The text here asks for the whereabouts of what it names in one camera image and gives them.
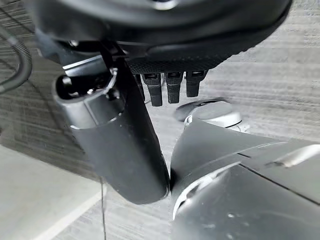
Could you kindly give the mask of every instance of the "gray wood-grain floor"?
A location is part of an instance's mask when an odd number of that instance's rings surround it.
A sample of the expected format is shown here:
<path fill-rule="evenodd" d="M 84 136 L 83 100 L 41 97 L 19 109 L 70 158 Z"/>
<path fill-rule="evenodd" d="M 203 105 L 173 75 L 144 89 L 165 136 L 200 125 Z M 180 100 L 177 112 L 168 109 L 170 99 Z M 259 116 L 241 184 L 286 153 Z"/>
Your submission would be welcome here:
<path fill-rule="evenodd" d="M 32 27 L 19 2 L 5 7 Z M 58 65 L 37 57 L 33 35 L 21 32 L 0 13 L 0 24 L 19 33 L 32 50 L 31 80 L 49 101 L 59 124 L 62 116 L 53 104 L 50 84 L 61 73 Z M 0 57 L 14 62 L 0 45 Z M 280 29 L 259 46 L 235 55 L 211 70 L 202 82 L 198 99 L 225 97 L 235 104 L 251 125 L 251 132 L 276 138 L 320 141 L 320 4 L 318 0 L 296 0 Z M 191 99 L 181 89 L 180 104 Z M 172 118 L 176 105 L 159 108 L 148 105 L 167 164 L 182 124 Z M 61 168 L 94 178 L 90 165 L 48 112 L 43 99 L 25 84 L 0 96 L 1 143 Z M 111 188 L 106 196 L 106 224 L 109 240 L 168 240 L 169 198 L 146 206 L 123 200 Z M 55 240 L 103 240 L 101 204 L 98 203 Z"/>
<path fill-rule="evenodd" d="M 259 46 L 210 71 L 199 98 L 222 96 L 250 122 L 251 132 L 281 139 L 320 141 L 320 6 L 296 1 L 285 24 Z M 182 90 L 182 103 L 190 101 Z M 183 126 L 175 105 L 148 106 L 167 163 Z M 107 193 L 109 240 L 168 240 L 169 199 L 135 206 Z M 94 206 L 56 240 L 102 240 L 101 205 Z"/>

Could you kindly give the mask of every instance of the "coiled cable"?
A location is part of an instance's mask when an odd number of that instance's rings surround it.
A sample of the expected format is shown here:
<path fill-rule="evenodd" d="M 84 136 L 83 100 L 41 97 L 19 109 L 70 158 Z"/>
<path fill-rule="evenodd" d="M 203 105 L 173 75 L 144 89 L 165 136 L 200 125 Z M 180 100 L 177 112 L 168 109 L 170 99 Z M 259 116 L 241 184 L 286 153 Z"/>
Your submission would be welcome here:
<path fill-rule="evenodd" d="M 10 45 L 19 61 L 18 69 L 12 76 L 0 79 L 0 94 L 3 94 L 19 87 L 29 79 L 32 72 L 32 57 L 26 46 L 3 26 L 0 26 L 0 38 Z"/>

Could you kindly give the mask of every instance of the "black plastic housing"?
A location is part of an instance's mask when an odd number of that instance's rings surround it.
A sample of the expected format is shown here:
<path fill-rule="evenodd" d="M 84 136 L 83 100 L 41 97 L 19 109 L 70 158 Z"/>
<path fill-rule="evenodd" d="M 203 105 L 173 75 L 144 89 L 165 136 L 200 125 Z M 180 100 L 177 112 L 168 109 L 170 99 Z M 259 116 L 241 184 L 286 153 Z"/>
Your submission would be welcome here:
<path fill-rule="evenodd" d="M 169 174 L 137 83 L 124 60 L 116 62 L 115 96 L 103 90 L 70 98 L 62 77 L 53 96 L 98 175 L 125 199 L 148 204 L 164 198 Z"/>

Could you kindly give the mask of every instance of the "black cable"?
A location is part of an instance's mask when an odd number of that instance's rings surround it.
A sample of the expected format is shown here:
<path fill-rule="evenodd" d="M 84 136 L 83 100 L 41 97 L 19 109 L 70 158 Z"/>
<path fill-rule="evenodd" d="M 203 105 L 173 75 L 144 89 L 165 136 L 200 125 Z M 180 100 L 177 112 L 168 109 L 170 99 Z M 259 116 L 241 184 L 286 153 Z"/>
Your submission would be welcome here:
<path fill-rule="evenodd" d="M 100 185 L 101 185 L 101 211 L 102 211 L 102 225 L 104 232 L 104 240 L 107 240 L 107 230 L 106 230 L 106 208 L 105 208 L 105 196 L 104 196 L 104 181 L 103 178 L 100 177 Z"/>

